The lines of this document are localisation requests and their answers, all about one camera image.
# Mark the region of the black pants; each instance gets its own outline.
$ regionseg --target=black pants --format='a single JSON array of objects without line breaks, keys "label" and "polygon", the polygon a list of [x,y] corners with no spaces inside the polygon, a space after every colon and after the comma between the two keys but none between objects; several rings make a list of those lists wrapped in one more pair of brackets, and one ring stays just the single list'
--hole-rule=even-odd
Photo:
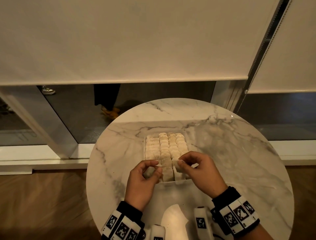
[{"label": "black pants", "polygon": [[120,83],[93,84],[95,106],[101,104],[107,110],[112,111],[120,86]]}]

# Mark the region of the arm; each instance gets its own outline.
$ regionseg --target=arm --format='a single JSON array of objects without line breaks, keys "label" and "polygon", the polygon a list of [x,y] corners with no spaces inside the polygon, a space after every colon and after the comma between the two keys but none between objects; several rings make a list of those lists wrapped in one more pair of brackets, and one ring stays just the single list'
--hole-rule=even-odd
[{"label": "arm", "polygon": [[[179,166],[191,177],[198,189],[213,199],[212,201],[218,211],[240,197],[235,189],[228,188],[214,161],[208,155],[191,151],[182,155],[179,159],[183,160],[178,162]],[[191,165],[195,163],[198,163],[199,166],[192,168]],[[251,229],[249,233],[235,239],[273,240],[263,226],[259,224],[259,219],[249,229]]]},{"label": "arm", "polygon": [[[149,203],[154,186],[162,175],[162,168],[156,167],[157,164],[156,160],[145,160],[131,170],[125,199],[106,221],[102,228],[101,239],[120,240],[126,236],[126,239],[139,239],[142,235],[145,226],[141,221],[143,210]],[[149,179],[144,179],[143,173],[149,166],[155,167],[156,170]]]}]

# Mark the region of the hand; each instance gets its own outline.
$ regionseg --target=hand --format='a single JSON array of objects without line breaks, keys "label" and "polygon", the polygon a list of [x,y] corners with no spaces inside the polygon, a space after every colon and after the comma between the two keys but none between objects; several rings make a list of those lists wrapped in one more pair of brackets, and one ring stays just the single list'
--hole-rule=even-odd
[{"label": "hand", "polygon": [[[162,175],[162,168],[155,167],[159,162],[156,160],[144,160],[131,170],[128,177],[125,199],[129,205],[139,211],[143,211],[153,196],[155,184],[159,182]],[[148,167],[155,167],[154,174],[147,180],[143,177],[143,173]]]},{"label": "hand", "polygon": [[[214,161],[208,155],[191,151],[179,159],[184,161],[178,161],[180,168],[191,177],[198,189],[211,198],[217,197],[228,188]],[[192,168],[191,165],[195,163],[199,166]]]}]

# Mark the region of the round table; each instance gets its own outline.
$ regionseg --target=round table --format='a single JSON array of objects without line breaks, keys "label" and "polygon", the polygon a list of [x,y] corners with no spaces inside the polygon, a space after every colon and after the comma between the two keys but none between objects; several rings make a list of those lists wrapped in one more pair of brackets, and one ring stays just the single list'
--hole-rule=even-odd
[{"label": "round table", "polygon": [[[293,191],[274,148],[236,114],[187,98],[138,105],[100,135],[87,169],[88,203],[99,231],[124,199],[130,170],[143,160],[144,137],[177,131],[187,133],[194,150],[214,159],[226,183],[246,197],[275,240],[289,238],[294,218]],[[166,240],[197,239],[193,209],[198,206],[214,205],[191,180],[181,185],[157,184],[142,221],[147,229],[152,224],[164,226]]]}]

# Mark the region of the white window shade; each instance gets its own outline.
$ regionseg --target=white window shade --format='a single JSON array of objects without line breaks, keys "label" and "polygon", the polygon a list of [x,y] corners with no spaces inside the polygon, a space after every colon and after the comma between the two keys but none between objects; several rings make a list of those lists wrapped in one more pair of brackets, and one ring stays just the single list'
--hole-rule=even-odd
[{"label": "white window shade", "polygon": [[316,92],[316,1],[292,0],[248,93]]},{"label": "white window shade", "polygon": [[0,4],[0,85],[247,79],[278,0]]}]

